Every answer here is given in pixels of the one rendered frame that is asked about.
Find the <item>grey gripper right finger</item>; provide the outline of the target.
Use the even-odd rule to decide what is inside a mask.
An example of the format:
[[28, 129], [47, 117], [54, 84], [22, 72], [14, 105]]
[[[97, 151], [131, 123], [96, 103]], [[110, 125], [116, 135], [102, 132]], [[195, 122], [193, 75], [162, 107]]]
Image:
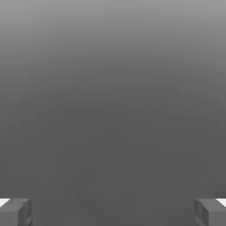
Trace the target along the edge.
[[226, 226], [226, 198], [194, 199], [197, 226]]

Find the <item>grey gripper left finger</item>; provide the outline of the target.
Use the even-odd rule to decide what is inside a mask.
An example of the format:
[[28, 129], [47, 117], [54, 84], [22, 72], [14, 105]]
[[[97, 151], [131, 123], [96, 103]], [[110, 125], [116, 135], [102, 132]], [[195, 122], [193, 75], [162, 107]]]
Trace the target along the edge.
[[0, 198], [0, 226], [33, 226], [32, 199]]

